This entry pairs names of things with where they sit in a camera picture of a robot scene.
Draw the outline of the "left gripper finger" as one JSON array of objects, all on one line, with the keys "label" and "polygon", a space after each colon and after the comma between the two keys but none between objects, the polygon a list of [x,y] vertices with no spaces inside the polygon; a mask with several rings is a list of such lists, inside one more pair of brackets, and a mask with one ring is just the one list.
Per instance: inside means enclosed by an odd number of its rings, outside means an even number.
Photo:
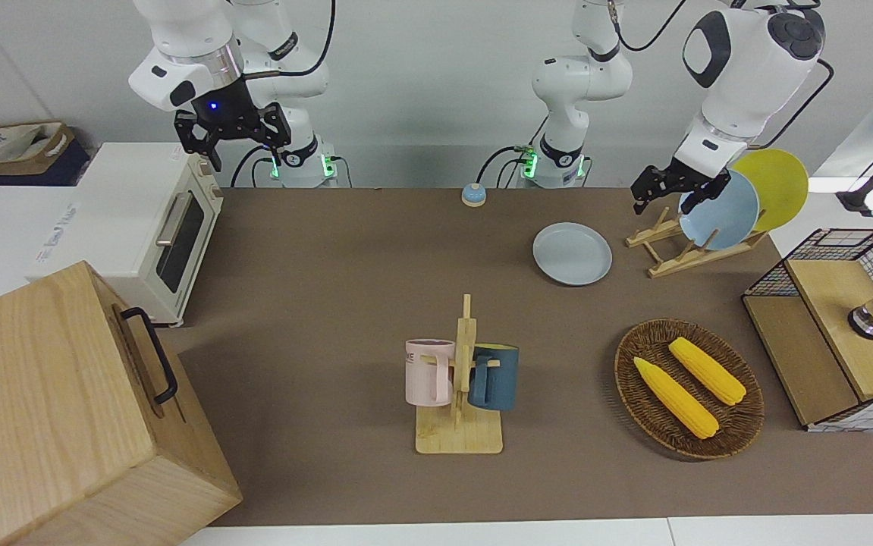
[{"label": "left gripper finger", "polygon": [[688,196],[683,198],[683,215],[692,213],[696,206],[707,200],[717,199],[730,182],[730,173],[720,173],[708,182],[696,183]]},{"label": "left gripper finger", "polygon": [[631,184],[633,194],[633,211],[641,215],[645,207],[659,197],[665,196],[664,183],[667,180],[667,172],[657,167],[645,167],[636,180]]}]

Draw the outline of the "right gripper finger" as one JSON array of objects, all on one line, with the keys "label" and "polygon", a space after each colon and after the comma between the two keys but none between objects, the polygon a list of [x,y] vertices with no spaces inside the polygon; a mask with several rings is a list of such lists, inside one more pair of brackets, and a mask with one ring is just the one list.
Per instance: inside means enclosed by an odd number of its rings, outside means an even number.
[{"label": "right gripper finger", "polygon": [[206,158],[215,172],[221,172],[222,161],[215,147],[220,142],[220,132],[213,124],[204,127],[196,113],[175,113],[174,128],[186,153],[196,153]]},{"label": "right gripper finger", "polygon": [[267,105],[259,110],[264,125],[262,145],[272,155],[274,170],[283,166],[281,153],[290,144],[290,125],[281,105]]}]

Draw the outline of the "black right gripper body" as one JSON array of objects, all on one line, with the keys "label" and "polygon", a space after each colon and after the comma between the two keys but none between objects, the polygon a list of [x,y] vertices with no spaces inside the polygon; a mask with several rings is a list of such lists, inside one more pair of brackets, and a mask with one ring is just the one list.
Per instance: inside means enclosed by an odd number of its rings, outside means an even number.
[{"label": "black right gripper body", "polygon": [[262,118],[253,104],[245,77],[194,98],[198,124],[211,140],[262,139]]}]

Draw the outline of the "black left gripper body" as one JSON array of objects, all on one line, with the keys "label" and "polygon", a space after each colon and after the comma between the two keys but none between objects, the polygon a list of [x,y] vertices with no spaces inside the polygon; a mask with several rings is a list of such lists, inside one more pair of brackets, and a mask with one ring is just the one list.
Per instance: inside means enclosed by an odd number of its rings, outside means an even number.
[{"label": "black left gripper body", "polygon": [[689,193],[694,184],[708,182],[715,177],[703,175],[676,158],[673,158],[668,166],[659,169],[667,172],[667,179],[664,183],[665,196],[672,193]]}]

